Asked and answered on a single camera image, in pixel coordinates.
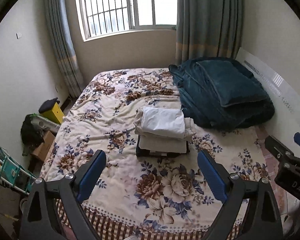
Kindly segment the white headboard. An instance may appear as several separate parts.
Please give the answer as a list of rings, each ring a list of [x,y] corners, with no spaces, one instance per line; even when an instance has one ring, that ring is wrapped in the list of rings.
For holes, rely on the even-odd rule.
[[[243,48],[236,60],[253,73],[273,102],[275,114],[264,124],[266,131],[300,158],[300,146],[294,142],[294,134],[300,133],[300,96],[283,77]]]

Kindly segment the teal rack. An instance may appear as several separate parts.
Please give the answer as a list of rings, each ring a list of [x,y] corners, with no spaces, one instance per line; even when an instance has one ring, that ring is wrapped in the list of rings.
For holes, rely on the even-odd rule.
[[[29,195],[37,178],[0,147],[0,185]]]

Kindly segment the beige folded garment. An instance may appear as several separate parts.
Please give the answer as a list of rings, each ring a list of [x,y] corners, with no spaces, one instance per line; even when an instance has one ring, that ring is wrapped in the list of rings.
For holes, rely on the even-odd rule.
[[[134,118],[134,121],[133,121],[136,133],[139,135],[145,135],[145,136],[151,135],[151,136],[155,136],[155,137],[161,137],[158,135],[153,135],[151,133],[143,132],[141,130],[142,114],[143,114],[143,107],[138,109],[136,116]],[[178,140],[187,140],[196,134],[196,129],[194,127],[194,121],[191,118],[185,118],[185,117],[184,117],[184,121],[185,121],[185,135],[184,135],[183,139],[178,139]]]

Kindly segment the cream folded garment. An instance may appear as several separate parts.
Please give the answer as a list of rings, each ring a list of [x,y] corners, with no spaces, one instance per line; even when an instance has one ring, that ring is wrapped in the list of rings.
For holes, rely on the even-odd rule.
[[[151,152],[180,153],[188,151],[187,141],[166,137],[139,136],[139,147]]]

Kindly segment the white t-shirt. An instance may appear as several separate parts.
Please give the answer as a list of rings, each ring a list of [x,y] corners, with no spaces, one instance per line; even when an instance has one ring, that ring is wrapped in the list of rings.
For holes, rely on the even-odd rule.
[[[161,137],[183,139],[185,135],[183,112],[179,109],[143,107],[141,130]]]

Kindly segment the window with bars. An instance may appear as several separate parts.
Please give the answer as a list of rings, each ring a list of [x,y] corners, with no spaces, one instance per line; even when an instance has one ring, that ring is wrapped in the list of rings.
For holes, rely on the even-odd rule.
[[[177,24],[177,0],[76,0],[76,7],[84,41]]]

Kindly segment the black cloth pile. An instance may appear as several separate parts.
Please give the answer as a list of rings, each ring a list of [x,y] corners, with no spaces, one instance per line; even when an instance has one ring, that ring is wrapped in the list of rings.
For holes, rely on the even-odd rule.
[[[31,121],[32,115],[29,114],[25,116],[20,130],[20,135],[23,145],[31,150],[35,150],[44,143],[44,138],[42,134],[35,129]]]

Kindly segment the left grey curtain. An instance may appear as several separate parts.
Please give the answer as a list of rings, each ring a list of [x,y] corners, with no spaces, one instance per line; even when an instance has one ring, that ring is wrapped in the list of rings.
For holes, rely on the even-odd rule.
[[[71,39],[65,0],[44,0],[46,22],[53,51],[70,96],[77,98],[84,89],[77,56]]]

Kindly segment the cardboard box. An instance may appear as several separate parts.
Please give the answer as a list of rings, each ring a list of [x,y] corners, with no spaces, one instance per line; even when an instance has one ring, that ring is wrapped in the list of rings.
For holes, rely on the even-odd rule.
[[[49,152],[49,149],[54,143],[55,136],[50,131],[46,131],[43,136],[44,142],[42,142],[37,148],[35,148],[32,151],[32,156],[37,158],[38,160],[44,162],[47,154]]]

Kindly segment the black hat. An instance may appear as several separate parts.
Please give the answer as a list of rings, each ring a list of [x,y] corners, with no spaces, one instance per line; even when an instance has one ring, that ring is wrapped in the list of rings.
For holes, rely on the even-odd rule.
[[[53,109],[55,104],[59,104],[60,101],[58,100],[58,98],[54,98],[54,99],[50,99],[50,100],[46,100],[45,102],[42,103],[42,105],[39,107],[38,112],[40,114],[43,114],[47,111],[50,111],[51,109]]]

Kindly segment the dark teal pillow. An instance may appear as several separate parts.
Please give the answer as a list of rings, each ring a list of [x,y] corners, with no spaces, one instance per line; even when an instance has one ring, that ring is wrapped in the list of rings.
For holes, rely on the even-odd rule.
[[[266,100],[267,93],[242,65],[230,61],[205,60],[197,63],[210,81],[222,107]]]

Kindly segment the floral bed cover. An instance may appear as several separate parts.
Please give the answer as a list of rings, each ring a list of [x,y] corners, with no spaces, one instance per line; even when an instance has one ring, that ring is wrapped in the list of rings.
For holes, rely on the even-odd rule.
[[[40,175],[47,181],[74,173],[97,150],[106,168],[83,210],[102,239],[200,239],[221,202],[197,164],[206,150],[242,179],[268,178],[255,128],[218,132],[195,127],[189,153],[175,158],[138,157],[134,118],[145,106],[180,108],[166,68],[97,74],[64,117]]]

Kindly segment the right teal curtain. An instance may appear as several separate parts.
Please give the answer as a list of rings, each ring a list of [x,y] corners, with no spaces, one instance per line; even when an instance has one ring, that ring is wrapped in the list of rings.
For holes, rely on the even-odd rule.
[[[243,29],[243,0],[177,0],[175,60],[236,58]]]

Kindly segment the dark teal blanket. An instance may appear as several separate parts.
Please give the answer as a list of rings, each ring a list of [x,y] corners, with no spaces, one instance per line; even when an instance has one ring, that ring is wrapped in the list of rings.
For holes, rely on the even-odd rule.
[[[269,121],[275,107],[253,73],[226,57],[199,57],[170,65],[181,110],[202,128],[232,131]]]

